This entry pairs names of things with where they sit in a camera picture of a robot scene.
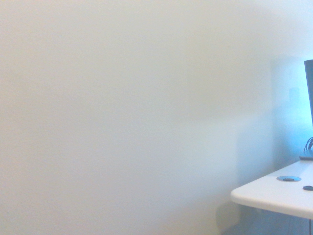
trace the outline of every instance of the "small black object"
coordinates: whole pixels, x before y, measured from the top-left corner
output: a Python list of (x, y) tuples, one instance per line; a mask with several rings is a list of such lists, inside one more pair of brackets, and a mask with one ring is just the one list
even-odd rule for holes
[(283, 181), (294, 181), (294, 179), (292, 179), (292, 178), (285, 178), (285, 179), (283, 179)]
[(313, 191), (313, 187), (310, 185), (304, 186), (303, 189), (307, 191)]

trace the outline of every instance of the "white desk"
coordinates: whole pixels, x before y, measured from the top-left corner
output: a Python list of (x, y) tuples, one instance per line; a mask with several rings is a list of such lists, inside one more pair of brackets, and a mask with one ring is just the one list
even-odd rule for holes
[[(283, 182), (278, 176), (296, 176), (298, 182)], [(313, 186), (313, 161), (298, 161), (231, 192), (235, 203), (313, 219), (313, 191), (303, 186)]]

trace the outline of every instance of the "white wall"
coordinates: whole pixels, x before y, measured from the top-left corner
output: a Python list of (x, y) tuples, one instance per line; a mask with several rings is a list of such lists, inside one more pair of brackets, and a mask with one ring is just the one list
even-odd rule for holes
[(1, 2), (0, 233), (231, 230), (243, 218), (231, 190), (295, 161), (312, 134), (312, 12), (309, 0)]

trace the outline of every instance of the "monitor stand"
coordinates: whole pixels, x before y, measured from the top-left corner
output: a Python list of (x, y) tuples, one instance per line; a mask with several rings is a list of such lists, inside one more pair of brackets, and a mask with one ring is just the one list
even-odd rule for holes
[(300, 160), (313, 161), (313, 150), (305, 150), (299, 156)]

